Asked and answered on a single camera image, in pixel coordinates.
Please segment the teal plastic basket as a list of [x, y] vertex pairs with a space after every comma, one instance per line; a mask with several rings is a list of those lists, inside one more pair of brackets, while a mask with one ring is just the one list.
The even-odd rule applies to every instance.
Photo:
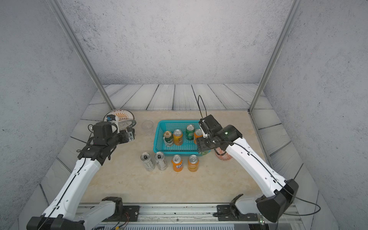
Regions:
[[162, 120], [158, 123], [153, 151], [167, 156], [204, 156], [210, 150], [200, 152], [195, 143], [195, 131], [200, 130], [198, 120]]

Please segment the white Monster can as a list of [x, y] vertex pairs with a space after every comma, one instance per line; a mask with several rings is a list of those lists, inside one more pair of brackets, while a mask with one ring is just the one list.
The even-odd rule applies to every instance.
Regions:
[[148, 152], [142, 153], [140, 159], [141, 159], [142, 163], [144, 164], [145, 169], [147, 171], [153, 171], [154, 170], [155, 164], [152, 161], [152, 158], [151, 158], [151, 156]]
[[155, 162], [159, 170], [164, 171], [167, 169], [166, 158], [163, 152], [158, 151], [155, 153]]

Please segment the gold green can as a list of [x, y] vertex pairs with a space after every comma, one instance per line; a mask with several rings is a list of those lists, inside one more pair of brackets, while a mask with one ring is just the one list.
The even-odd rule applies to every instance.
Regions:
[[170, 131], [166, 131], [163, 134], [163, 140], [166, 147], [172, 147], [173, 143], [173, 135]]

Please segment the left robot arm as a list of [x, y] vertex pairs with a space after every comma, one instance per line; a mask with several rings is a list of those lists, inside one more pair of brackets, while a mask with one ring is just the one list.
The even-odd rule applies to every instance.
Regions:
[[124, 210], [120, 197], [106, 197], [97, 206], [75, 220], [76, 211], [89, 183], [110, 159], [117, 145], [135, 138], [135, 130], [126, 128], [118, 133], [105, 135], [95, 131], [86, 146], [80, 151], [78, 160], [67, 182], [54, 201], [39, 217], [32, 217], [28, 230], [91, 230], [104, 220], [119, 221], [129, 215]]

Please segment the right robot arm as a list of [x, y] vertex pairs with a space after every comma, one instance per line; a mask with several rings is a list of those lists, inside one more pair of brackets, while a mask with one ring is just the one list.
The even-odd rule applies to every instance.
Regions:
[[232, 125], [209, 125], [201, 120], [203, 136], [196, 139], [199, 151], [221, 148], [232, 156], [255, 180], [262, 191], [260, 197], [238, 195], [230, 203], [230, 215], [240, 219], [247, 214], [260, 213], [276, 223], [293, 203], [299, 185], [276, 173], [250, 147], [242, 134]]

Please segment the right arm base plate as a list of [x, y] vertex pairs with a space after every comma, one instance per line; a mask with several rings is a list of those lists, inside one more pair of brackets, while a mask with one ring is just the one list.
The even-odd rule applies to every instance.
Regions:
[[258, 215], [254, 213], [241, 214], [235, 205], [217, 205], [217, 211], [213, 214], [218, 221], [258, 221]]

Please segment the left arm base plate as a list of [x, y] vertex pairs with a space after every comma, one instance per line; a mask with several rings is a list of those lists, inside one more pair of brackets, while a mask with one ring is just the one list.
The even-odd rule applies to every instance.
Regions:
[[118, 207], [118, 210], [114, 212], [111, 217], [106, 218], [103, 222], [137, 222], [140, 212], [140, 206], [138, 205], [124, 205]]

